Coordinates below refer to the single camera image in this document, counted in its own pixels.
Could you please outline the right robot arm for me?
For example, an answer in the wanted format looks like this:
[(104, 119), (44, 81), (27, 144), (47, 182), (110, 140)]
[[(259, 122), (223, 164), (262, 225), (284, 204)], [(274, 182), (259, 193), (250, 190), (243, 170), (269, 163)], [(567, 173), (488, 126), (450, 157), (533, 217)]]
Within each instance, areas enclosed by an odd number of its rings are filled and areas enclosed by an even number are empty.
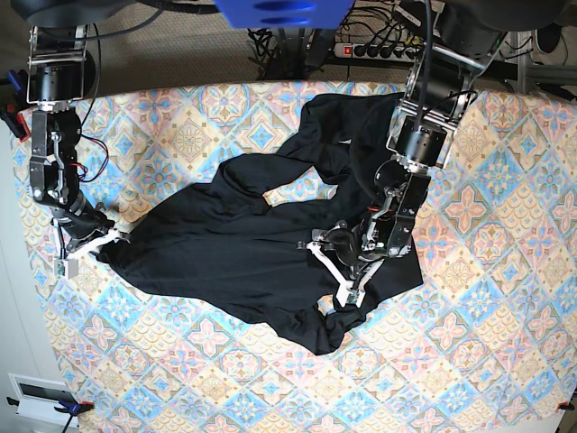
[(32, 28), (26, 100), (32, 112), (29, 181), (33, 200), (50, 209), (59, 264), (121, 238), (114, 222), (93, 207), (80, 189), (86, 173), (76, 147), (82, 123), (74, 103), (93, 87), (98, 61), (87, 51), (90, 25), (125, 7), (124, 1), (13, 1)]

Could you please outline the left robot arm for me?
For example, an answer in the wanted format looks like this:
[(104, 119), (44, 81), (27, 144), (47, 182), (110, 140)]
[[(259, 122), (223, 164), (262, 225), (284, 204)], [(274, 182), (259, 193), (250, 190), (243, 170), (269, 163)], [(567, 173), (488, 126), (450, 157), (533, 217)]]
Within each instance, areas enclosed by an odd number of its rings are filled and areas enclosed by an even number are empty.
[(554, 23), (566, 1), (446, 1), (440, 13), (424, 3), (424, 47), (397, 105), (403, 122), (390, 134), (389, 161), (372, 180), (361, 167), (360, 141), (351, 141), (353, 175), (370, 197), (368, 214), (354, 228), (339, 222), (316, 230), (306, 248), (338, 284), (342, 308), (360, 307), (366, 285), (388, 259), (411, 250), (417, 212), (426, 200), (429, 171), (441, 168), (454, 134), (472, 103), (473, 82), (497, 55), (511, 32), (530, 32)]

